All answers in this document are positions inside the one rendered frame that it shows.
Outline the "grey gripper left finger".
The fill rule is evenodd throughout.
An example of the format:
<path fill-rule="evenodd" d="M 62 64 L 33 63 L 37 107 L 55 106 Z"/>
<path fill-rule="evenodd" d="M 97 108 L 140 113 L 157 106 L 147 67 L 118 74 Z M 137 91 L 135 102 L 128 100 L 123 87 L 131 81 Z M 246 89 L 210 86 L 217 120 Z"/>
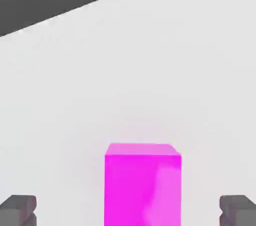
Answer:
<path fill-rule="evenodd" d="M 0 226 L 37 226 L 34 195 L 11 195 L 0 204 Z"/>

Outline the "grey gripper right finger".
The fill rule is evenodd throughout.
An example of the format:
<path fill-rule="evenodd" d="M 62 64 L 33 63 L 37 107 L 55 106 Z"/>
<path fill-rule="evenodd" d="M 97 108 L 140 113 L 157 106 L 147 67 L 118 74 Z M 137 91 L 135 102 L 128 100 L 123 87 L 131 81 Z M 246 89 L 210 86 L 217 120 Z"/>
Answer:
<path fill-rule="evenodd" d="M 245 195 L 222 195 L 219 226 L 256 226 L 256 204 Z"/>

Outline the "small magenta cube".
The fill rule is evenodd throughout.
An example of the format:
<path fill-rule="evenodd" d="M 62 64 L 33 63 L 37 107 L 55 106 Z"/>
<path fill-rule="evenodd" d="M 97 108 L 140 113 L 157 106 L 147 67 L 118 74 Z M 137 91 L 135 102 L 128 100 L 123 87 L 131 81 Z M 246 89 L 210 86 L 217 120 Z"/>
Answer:
<path fill-rule="evenodd" d="M 171 145 L 110 144 L 104 185 L 104 226 L 181 226 L 182 156 Z"/>

